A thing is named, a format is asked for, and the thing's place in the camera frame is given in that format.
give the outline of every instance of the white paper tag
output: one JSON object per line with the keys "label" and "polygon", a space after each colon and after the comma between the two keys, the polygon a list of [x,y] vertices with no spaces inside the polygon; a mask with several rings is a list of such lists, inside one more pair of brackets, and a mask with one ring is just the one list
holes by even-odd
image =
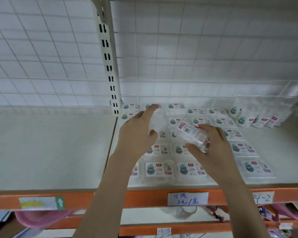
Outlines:
{"label": "white paper tag", "polygon": [[280,223],[280,230],[292,230],[293,223]]}
{"label": "white paper tag", "polygon": [[52,197],[21,197],[19,202],[22,210],[63,210],[63,196]]}
{"label": "white paper tag", "polygon": [[208,192],[201,193],[169,193],[168,206],[206,205]]}
{"label": "white paper tag", "polygon": [[255,203],[258,204],[272,204],[273,198],[274,198],[274,191],[268,191],[268,192],[254,192],[254,200]]}
{"label": "white paper tag", "polygon": [[168,236],[171,235],[171,227],[169,228],[157,228],[158,236]]}

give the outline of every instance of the finger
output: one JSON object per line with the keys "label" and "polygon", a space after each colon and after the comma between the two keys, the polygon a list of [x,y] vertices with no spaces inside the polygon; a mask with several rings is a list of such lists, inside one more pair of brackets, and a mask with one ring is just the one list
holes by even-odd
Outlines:
{"label": "finger", "polygon": [[209,133],[209,139],[211,140],[219,140],[221,139],[218,131],[216,130],[216,128],[212,125],[208,125],[208,124],[199,124],[199,128],[206,130]]}
{"label": "finger", "polygon": [[153,112],[159,108],[158,104],[152,104],[150,105],[143,113],[142,118],[146,121],[146,122],[150,122],[150,119],[153,115]]}
{"label": "finger", "polygon": [[189,150],[191,155],[193,155],[196,159],[207,160],[209,157],[198,149],[194,144],[186,143],[186,148]]}
{"label": "finger", "polygon": [[150,140],[152,141],[152,144],[154,144],[155,141],[156,141],[157,138],[158,138],[158,133],[157,133],[156,131],[154,131],[154,130],[151,130],[151,131],[149,132],[149,136],[150,136]]}
{"label": "finger", "polygon": [[221,128],[216,128],[216,130],[217,130],[217,132],[219,133],[221,139],[222,139],[223,141],[226,141],[227,139],[226,139],[226,136],[225,136],[223,130],[222,130]]}
{"label": "finger", "polygon": [[144,111],[140,111],[135,116],[133,116],[133,118],[140,118],[143,115],[143,113],[144,113]]}

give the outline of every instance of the perforated metal post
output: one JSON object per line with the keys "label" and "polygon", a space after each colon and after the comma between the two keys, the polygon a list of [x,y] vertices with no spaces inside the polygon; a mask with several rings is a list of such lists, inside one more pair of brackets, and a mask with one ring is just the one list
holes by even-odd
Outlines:
{"label": "perforated metal post", "polygon": [[93,6],[106,79],[108,81],[108,93],[110,94],[109,98],[111,109],[113,116],[118,117],[121,104],[121,94],[110,0],[92,0],[91,4]]}

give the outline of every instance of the wire grid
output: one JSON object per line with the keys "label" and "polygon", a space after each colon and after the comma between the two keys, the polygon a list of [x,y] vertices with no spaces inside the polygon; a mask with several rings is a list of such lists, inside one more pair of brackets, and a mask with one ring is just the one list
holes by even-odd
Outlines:
{"label": "wire grid", "polygon": [[0,0],[0,106],[110,108],[100,55],[89,0]]}
{"label": "wire grid", "polygon": [[124,102],[298,94],[298,0],[111,5]]}

